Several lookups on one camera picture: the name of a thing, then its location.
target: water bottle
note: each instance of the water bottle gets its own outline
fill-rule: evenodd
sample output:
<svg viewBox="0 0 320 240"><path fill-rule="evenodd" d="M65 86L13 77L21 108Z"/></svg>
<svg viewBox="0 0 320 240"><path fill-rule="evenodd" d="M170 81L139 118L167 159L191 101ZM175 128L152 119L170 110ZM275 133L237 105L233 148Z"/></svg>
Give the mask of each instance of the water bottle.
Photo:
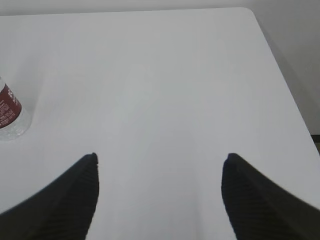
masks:
<svg viewBox="0 0 320 240"><path fill-rule="evenodd" d="M22 135L31 125L31 116L0 77L0 140Z"/></svg>

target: white table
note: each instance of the white table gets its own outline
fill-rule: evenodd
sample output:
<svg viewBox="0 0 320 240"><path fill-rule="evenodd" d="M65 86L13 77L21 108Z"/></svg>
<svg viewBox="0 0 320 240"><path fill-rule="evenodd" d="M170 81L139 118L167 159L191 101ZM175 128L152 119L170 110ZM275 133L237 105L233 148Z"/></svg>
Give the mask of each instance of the white table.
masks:
<svg viewBox="0 0 320 240"><path fill-rule="evenodd" d="M234 240L235 152L320 208L320 158L245 8L0 17L0 74L33 123L0 143L0 212L99 156L88 240Z"/></svg>

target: bottle label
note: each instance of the bottle label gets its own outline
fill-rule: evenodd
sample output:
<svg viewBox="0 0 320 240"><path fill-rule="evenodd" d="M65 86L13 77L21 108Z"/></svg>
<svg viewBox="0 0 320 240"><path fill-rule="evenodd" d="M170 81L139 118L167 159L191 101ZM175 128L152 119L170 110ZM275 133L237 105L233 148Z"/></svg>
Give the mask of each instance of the bottle label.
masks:
<svg viewBox="0 0 320 240"><path fill-rule="evenodd" d="M5 85L0 92L0 129L11 124L21 113L21 104Z"/></svg>

